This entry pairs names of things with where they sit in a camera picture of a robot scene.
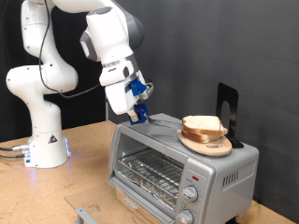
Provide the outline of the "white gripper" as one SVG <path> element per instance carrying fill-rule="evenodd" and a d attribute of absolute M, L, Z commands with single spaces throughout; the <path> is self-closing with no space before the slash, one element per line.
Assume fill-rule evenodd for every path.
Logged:
<path fill-rule="evenodd" d="M 122 59 L 115 64 L 106 64 L 99 81 L 105 88 L 114 113 L 117 115 L 127 113 L 132 122 L 138 122 L 134 105 L 147 100 L 154 88 L 153 83 L 143 77 L 135 60 Z"/>

